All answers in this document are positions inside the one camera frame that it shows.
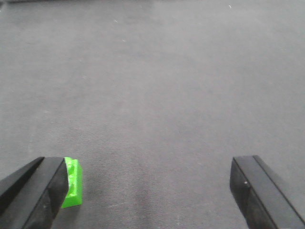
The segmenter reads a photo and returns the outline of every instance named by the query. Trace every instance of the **gray fabric surface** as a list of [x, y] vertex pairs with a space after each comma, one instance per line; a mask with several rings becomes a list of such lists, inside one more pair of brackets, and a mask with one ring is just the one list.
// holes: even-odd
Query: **gray fabric surface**
[[53, 229], [245, 229], [232, 156], [304, 185], [305, 2], [66, 0], [0, 12], [0, 178], [71, 156]]

